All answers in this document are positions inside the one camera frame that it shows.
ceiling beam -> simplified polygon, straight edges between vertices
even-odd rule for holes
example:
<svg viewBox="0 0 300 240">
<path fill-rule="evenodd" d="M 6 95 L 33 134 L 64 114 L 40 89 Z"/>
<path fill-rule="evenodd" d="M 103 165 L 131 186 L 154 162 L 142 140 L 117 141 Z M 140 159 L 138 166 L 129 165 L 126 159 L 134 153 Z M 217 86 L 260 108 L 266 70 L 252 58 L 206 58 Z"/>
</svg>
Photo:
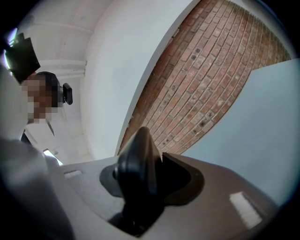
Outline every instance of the ceiling beam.
<svg viewBox="0 0 300 240">
<path fill-rule="evenodd" d="M 84 74 L 84 70 L 79 70 L 79 69 L 55 69 L 50 71 L 55 75 Z"/>
<path fill-rule="evenodd" d="M 71 79 L 71 78 L 81 78 L 84 77 L 84 74 L 74 74 L 74 75 L 65 75 L 65 76 L 58 76 L 58 80 L 65 80 L 65 79 Z"/>
<path fill-rule="evenodd" d="M 56 66 L 56 65 L 76 65 L 76 66 L 85 66 L 86 61 L 77 61 L 77 60 L 41 60 L 38 61 L 41 66 Z"/>
<path fill-rule="evenodd" d="M 69 24 L 63 24 L 63 23 L 59 23 L 59 22 L 35 22 L 34 25 L 57 26 L 57 27 L 64 27 L 64 28 L 79 30 L 79 31 L 87 32 L 89 34 L 94 33 L 94 31 L 92 31 L 92 30 L 88 30 L 88 29 L 85 29 L 85 28 L 81 28 L 81 27 L 77 27 L 77 26 L 73 26 L 73 25 L 69 25 Z"/>
</svg>

white wall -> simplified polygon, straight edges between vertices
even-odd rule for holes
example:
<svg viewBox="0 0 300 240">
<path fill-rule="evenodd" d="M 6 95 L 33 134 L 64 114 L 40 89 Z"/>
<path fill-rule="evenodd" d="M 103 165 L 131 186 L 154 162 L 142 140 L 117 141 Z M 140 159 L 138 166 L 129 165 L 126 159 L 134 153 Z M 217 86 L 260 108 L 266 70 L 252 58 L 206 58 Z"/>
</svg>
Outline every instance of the white wall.
<svg viewBox="0 0 300 240">
<path fill-rule="evenodd" d="M 95 159 L 117 154 L 159 56 L 199 0 L 115 0 L 95 28 L 81 82 L 81 111 Z"/>
<path fill-rule="evenodd" d="M 224 117 L 182 155 L 228 167 L 278 205 L 300 177 L 300 59 L 252 71 Z"/>
<path fill-rule="evenodd" d="M 18 26 L 30 37 L 40 62 L 39 71 L 56 74 L 61 85 L 73 89 L 73 104 L 64 104 L 51 125 L 33 124 L 26 135 L 39 150 L 48 148 L 64 164 L 91 161 L 83 134 L 80 111 L 80 81 L 84 76 L 85 52 L 99 22 L 112 0 L 42 0 Z"/>
</svg>

person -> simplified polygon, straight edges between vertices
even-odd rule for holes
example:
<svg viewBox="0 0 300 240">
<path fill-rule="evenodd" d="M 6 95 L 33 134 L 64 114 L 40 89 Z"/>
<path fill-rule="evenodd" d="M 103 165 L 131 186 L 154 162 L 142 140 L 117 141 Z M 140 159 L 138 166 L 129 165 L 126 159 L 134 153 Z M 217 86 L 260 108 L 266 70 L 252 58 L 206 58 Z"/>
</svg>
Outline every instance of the person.
<svg viewBox="0 0 300 240">
<path fill-rule="evenodd" d="M 21 83 L 21 87 L 22 91 L 27 92 L 28 102 L 33 103 L 28 123 L 50 118 L 49 114 L 62 103 L 60 83 L 53 73 L 34 72 Z"/>
<path fill-rule="evenodd" d="M 27 124 L 48 121 L 62 104 L 62 91 L 55 74 L 32 73 L 21 84 L 0 68 L 0 137 L 20 140 Z"/>
</svg>

white ceiling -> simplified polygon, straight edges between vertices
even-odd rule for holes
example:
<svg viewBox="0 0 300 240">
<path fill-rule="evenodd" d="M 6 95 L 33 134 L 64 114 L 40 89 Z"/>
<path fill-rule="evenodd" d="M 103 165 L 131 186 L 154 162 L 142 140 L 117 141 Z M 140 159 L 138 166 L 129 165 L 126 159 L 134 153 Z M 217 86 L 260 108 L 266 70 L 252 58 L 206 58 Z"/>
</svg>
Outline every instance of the white ceiling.
<svg viewBox="0 0 300 240">
<path fill-rule="evenodd" d="M 80 82 L 84 78 L 85 52 L 101 16 L 112 0 L 44 0 L 18 27 L 31 38 L 41 64 L 39 71 L 56 74 L 60 84 L 73 89 L 73 104 L 51 121 L 55 136 L 45 123 L 26 127 L 29 140 L 40 150 L 49 149 L 64 164 L 92 160 L 83 134 Z"/>
</svg>

red brick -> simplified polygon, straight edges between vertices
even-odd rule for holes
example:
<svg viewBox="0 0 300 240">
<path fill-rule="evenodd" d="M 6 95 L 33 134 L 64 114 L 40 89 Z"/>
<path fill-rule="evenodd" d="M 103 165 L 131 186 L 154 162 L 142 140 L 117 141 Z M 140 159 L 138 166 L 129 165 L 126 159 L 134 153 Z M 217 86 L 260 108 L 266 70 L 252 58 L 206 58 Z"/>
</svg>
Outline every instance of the red brick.
<svg viewBox="0 0 300 240">
<path fill-rule="evenodd" d="M 190 141 L 187 142 L 185 147 L 188 149 L 192 145 L 194 145 L 195 142 L 197 142 L 201 137 L 203 137 L 204 133 L 202 131 L 198 132 Z"/>
<path fill-rule="evenodd" d="M 158 95 L 158 99 L 164 99 L 164 97 L 165 97 L 165 94 L 167 93 L 167 91 L 169 90 L 169 88 L 168 87 L 166 87 L 166 86 L 164 86 L 163 88 L 162 88 L 162 90 L 160 91 L 160 93 L 159 93 L 159 95 Z"/>
<path fill-rule="evenodd" d="M 207 76 L 210 77 L 210 78 L 213 78 L 216 75 L 216 73 L 219 70 L 219 68 L 220 67 L 218 65 L 213 64 L 211 66 L 210 70 L 208 71 Z"/>
<path fill-rule="evenodd" d="M 203 48 L 202 52 L 201 52 L 201 55 L 203 57 L 208 57 L 208 55 L 210 54 L 210 51 L 212 50 L 215 42 L 217 41 L 217 38 L 215 36 L 212 36 L 207 44 L 205 45 L 205 47 Z"/>
<path fill-rule="evenodd" d="M 206 43 L 207 43 L 207 41 L 208 41 L 208 39 L 207 38 L 205 38 L 205 37 L 202 37 L 201 39 L 200 39 L 200 41 L 198 42 L 198 44 L 197 44 L 197 49 L 199 49 L 200 51 L 202 51 L 203 50 L 203 48 L 205 47 L 205 45 L 206 45 Z"/>
<path fill-rule="evenodd" d="M 186 42 L 190 42 L 192 39 L 193 39 L 193 37 L 194 37 L 194 35 L 195 35 L 195 33 L 194 32 L 188 32 L 187 34 L 186 34 L 186 36 L 184 37 L 184 41 L 186 41 Z"/>
<path fill-rule="evenodd" d="M 206 19 L 204 20 L 205 23 L 211 23 L 212 19 L 214 18 L 215 13 L 214 12 L 210 12 L 208 14 L 208 16 L 206 17 Z"/>
<path fill-rule="evenodd" d="M 170 149 L 171 152 L 177 152 L 178 149 L 180 149 L 183 145 L 185 144 L 185 142 L 180 141 L 178 142 L 174 147 L 172 147 Z"/>
<path fill-rule="evenodd" d="M 199 27 L 203 24 L 204 18 L 199 17 L 194 25 L 191 28 L 191 32 L 197 32 L 197 30 L 199 29 Z"/>
<path fill-rule="evenodd" d="M 160 126 L 160 128 L 155 132 L 155 134 L 152 135 L 152 138 L 154 141 L 162 134 L 162 132 L 165 130 L 165 128 L 172 122 L 171 117 L 167 117 L 164 121 L 164 123 Z"/>
<path fill-rule="evenodd" d="M 223 116 L 224 116 L 224 113 L 222 112 L 222 110 L 220 110 L 212 120 L 213 120 L 213 122 L 217 123 Z"/>
<path fill-rule="evenodd" d="M 174 135 L 177 135 L 182 129 L 183 129 L 183 126 L 182 126 L 181 124 L 178 124 L 178 125 L 176 126 L 176 128 L 172 131 L 172 133 L 173 133 Z"/>
<path fill-rule="evenodd" d="M 221 7 L 223 2 L 224 2 L 224 0 L 218 0 L 217 3 L 216 3 L 216 5 L 215 5 L 215 7 L 216 8 Z"/>
<path fill-rule="evenodd" d="M 171 87 L 171 89 L 173 91 L 176 91 L 178 89 L 178 87 L 180 86 L 181 82 L 183 81 L 183 79 L 186 77 L 187 73 L 185 71 L 180 71 L 179 74 L 177 75 L 175 81 L 173 82 L 173 85 Z"/>
<path fill-rule="evenodd" d="M 211 95 L 208 102 L 202 107 L 200 111 L 203 114 L 207 113 L 208 110 L 212 108 L 212 106 L 214 105 L 214 103 L 216 102 L 216 100 L 218 99 L 218 97 L 221 95 L 222 92 L 223 92 L 223 88 L 219 86 L 218 89 Z"/>
<path fill-rule="evenodd" d="M 228 18 L 226 18 L 226 17 L 223 16 L 223 17 L 220 19 L 220 21 L 219 21 L 219 23 L 218 23 L 218 25 L 217 25 L 217 28 L 219 28 L 219 29 L 222 30 L 222 29 L 224 28 L 224 26 L 225 26 L 227 20 L 228 20 Z"/>
<path fill-rule="evenodd" d="M 231 77 L 229 75 L 225 75 L 220 85 L 223 88 L 227 87 L 228 83 L 230 82 L 230 79 Z"/>
<path fill-rule="evenodd" d="M 227 102 L 222 107 L 221 111 L 223 111 L 224 113 L 227 112 L 227 110 L 230 108 L 233 102 L 234 102 L 234 97 L 230 96 Z"/>
<path fill-rule="evenodd" d="M 154 142 L 155 145 L 157 146 L 159 143 L 161 143 L 165 138 L 167 137 L 167 135 L 165 133 L 162 133 L 157 140 Z"/>
<path fill-rule="evenodd" d="M 224 14 L 224 12 L 225 12 L 225 10 L 226 10 L 227 4 L 228 4 L 228 3 L 224 3 L 224 4 L 220 7 L 220 9 L 218 10 L 218 12 L 217 12 L 217 14 L 216 14 L 217 17 L 222 17 L 222 16 L 223 16 L 223 14 Z"/>
<path fill-rule="evenodd" d="M 184 95 L 181 97 L 180 101 L 176 104 L 174 109 L 171 111 L 170 116 L 175 117 L 177 113 L 182 109 L 184 104 L 188 101 L 190 94 L 185 92 Z"/>
<path fill-rule="evenodd" d="M 170 60 L 172 58 L 170 56 L 168 56 L 167 58 L 165 58 L 164 60 L 159 59 L 153 69 L 153 74 L 156 78 L 160 78 L 160 76 L 162 75 L 162 73 L 165 70 L 165 67 L 168 65 L 168 63 L 170 63 Z"/>
<path fill-rule="evenodd" d="M 196 75 L 196 78 L 198 80 L 202 80 L 206 73 L 208 72 L 209 68 L 211 67 L 215 57 L 213 55 L 209 55 L 205 62 L 203 63 L 202 67 L 200 68 L 198 74 Z"/>
<path fill-rule="evenodd" d="M 215 28 L 214 32 L 212 33 L 213 36 L 219 37 L 221 34 L 221 30 L 218 28 Z"/>
<path fill-rule="evenodd" d="M 204 114 L 202 112 L 197 112 L 195 116 L 191 119 L 191 123 L 196 125 L 202 118 Z"/>
<path fill-rule="evenodd" d="M 287 59 L 279 40 L 249 12 L 201 0 L 154 67 L 121 148 L 148 126 L 160 154 L 184 152 L 221 119 L 252 69 Z"/>
<path fill-rule="evenodd" d="M 174 141 L 179 142 L 193 127 L 194 124 L 190 122 L 179 134 L 174 137 Z"/>
<path fill-rule="evenodd" d="M 174 55 L 172 56 L 172 58 L 169 61 L 170 64 L 172 64 L 173 66 L 175 66 L 177 64 L 177 62 L 180 59 L 181 55 L 185 51 L 187 45 L 188 45 L 188 43 L 185 42 L 185 41 L 182 41 L 180 43 L 178 49 L 176 50 L 176 52 L 174 53 Z"/>
<path fill-rule="evenodd" d="M 242 90 L 242 87 L 239 85 L 236 85 L 235 90 L 232 93 L 232 96 L 234 98 L 237 98 L 237 96 L 240 94 L 240 91 Z"/>
<path fill-rule="evenodd" d="M 202 131 L 204 133 L 207 133 L 214 125 L 215 124 L 214 124 L 213 121 L 209 121 L 208 123 L 206 123 L 206 125 L 204 126 L 204 128 L 202 128 Z"/>
<path fill-rule="evenodd" d="M 209 97 L 212 95 L 212 92 L 213 92 L 212 89 L 207 88 L 205 90 L 205 92 L 202 94 L 202 96 L 200 97 L 200 101 L 205 103 L 209 99 Z"/>
<path fill-rule="evenodd" d="M 232 43 L 233 43 L 233 40 L 234 40 L 234 38 L 233 37 L 231 37 L 231 36 L 227 36 L 227 38 L 226 38 L 226 43 L 228 44 L 228 45 L 231 45 Z"/>
<path fill-rule="evenodd" d="M 221 66 L 227 53 L 229 51 L 229 46 L 227 44 L 225 44 L 222 48 L 221 48 L 221 51 L 216 59 L 216 64 Z"/>
<path fill-rule="evenodd" d="M 229 4 L 228 4 L 228 6 L 227 6 L 227 8 L 226 8 L 226 10 L 225 10 L 225 12 L 224 12 L 224 16 L 225 17 L 229 17 L 231 14 L 231 11 L 232 11 L 232 9 L 233 9 L 233 6 L 234 6 L 234 4 L 232 3 L 232 2 L 230 2 Z"/>
<path fill-rule="evenodd" d="M 188 115 L 185 116 L 185 118 L 181 121 L 183 125 L 186 125 L 188 122 L 191 121 L 191 119 L 195 116 L 195 114 L 201 109 L 203 104 L 198 101 L 194 104 L 192 110 L 188 113 Z"/>
<path fill-rule="evenodd" d="M 193 66 L 195 68 L 199 69 L 202 66 L 202 64 L 204 63 L 205 59 L 206 59 L 205 57 L 199 56 Z"/>
<path fill-rule="evenodd" d="M 187 143 L 193 136 L 194 136 L 194 134 L 192 134 L 192 132 L 189 132 L 189 133 L 182 139 L 182 141 L 183 141 L 184 143 Z"/>
<path fill-rule="evenodd" d="M 182 117 L 177 115 L 176 118 L 174 118 L 173 121 L 169 124 L 169 126 L 165 129 L 164 133 L 169 134 L 176 127 L 176 125 L 180 122 L 181 119 Z"/>
<path fill-rule="evenodd" d="M 182 81 L 180 87 L 178 88 L 177 94 L 182 95 L 184 93 L 184 91 L 188 88 L 189 84 L 192 82 L 197 71 L 197 68 L 192 67 L 192 69 L 188 72 L 186 78 Z"/>
<path fill-rule="evenodd" d="M 220 18 L 217 17 L 217 16 L 215 16 L 215 17 L 212 19 L 212 21 L 213 21 L 214 23 L 219 23 Z"/>
<path fill-rule="evenodd" d="M 188 44 L 187 48 L 193 50 L 196 47 L 197 43 L 199 42 L 200 38 L 202 37 L 203 33 L 204 33 L 204 31 L 198 30 L 195 33 L 195 35 L 192 38 L 192 40 L 190 41 L 190 43 Z"/>
<path fill-rule="evenodd" d="M 224 65 L 229 67 L 233 58 L 234 58 L 234 55 L 229 52 L 225 58 Z"/>
<path fill-rule="evenodd" d="M 170 76 L 170 74 L 173 71 L 173 69 L 174 69 L 174 66 L 172 66 L 171 64 L 168 64 L 165 67 L 165 70 L 163 71 L 161 77 L 167 79 Z"/>
<path fill-rule="evenodd" d="M 203 34 L 203 37 L 205 38 L 210 38 L 214 29 L 216 28 L 217 24 L 215 22 L 212 22 L 208 28 L 206 29 L 206 31 Z"/>
<path fill-rule="evenodd" d="M 220 98 L 216 101 L 215 105 L 212 107 L 213 112 L 216 113 L 217 111 L 219 111 L 220 108 L 223 106 L 224 102 L 225 102 L 225 101 L 220 97 Z"/>
<path fill-rule="evenodd" d="M 182 54 L 180 60 L 182 60 L 182 61 L 187 61 L 188 58 L 189 58 L 189 56 L 191 55 L 192 51 L 193 51 L 192 49 L 188 49 L 188 48 L 187 48 L 187 49 L 183 52 L 183 54 Z"/>
<path fill-rule="evenodd" d="M 191 27 L 190 26 L 180 26 L 179 27 L 179 32 L 176 34 L 174 38 L 174 43 L 175 44 L 181 44 L 184 37 L 186 34 L 190 31 Z"/>
<path fill-rule="evenodd" d="M 227 73 L 228 73 L 230 76 L 232 76 L 232 75 L 234 74 L 235 70 L 237 69 L 237 67 L 238 67 L 238 65 L 239 65 L 239 63 L 240 63 L 241 58 L 242 58 L 242 55 L 239 54 L 239 53 L 237 53 L 237 54 L 234 56 L 234 59 L 233 59 L 233 61 L 232 61 L 232 63 L 231 63 L 231 66 L 230 66 L 230 68 L 229 68 L 228 71 L 227 71 Z"/>
<path fill-rule="evenodd" d="M 176 65 L 176 67 L 173 69 L 173 71 L 171 72 L 169 78 L 167 79 L 165 86 L 166 87 L 171 87 L 172 83 L 174 82 L 175 78 L 177 77 L 178 73 L 180 72 L 180 70 L 182 69 L 183 65 L 185 64 L 185 62 L 183 61 L 179 61 Z"/>
<path fill-rule="evenodd" d="M 213 49 L 211 50 L 211 54 L 214 55 L 215 57 L 218 56 L 219 52 L 221 50 L 221 46 L 219 44 L 215 44 Z"/>
<path fill-rule="evenodd" d="M 171 140 L 171 141 L 166 145 L 166 147 L 167 147 L 168 149 L 171 149 L 175 144 L 176 144 L 176 142 L 175 142 L 174 140 Z"/>
</svg>

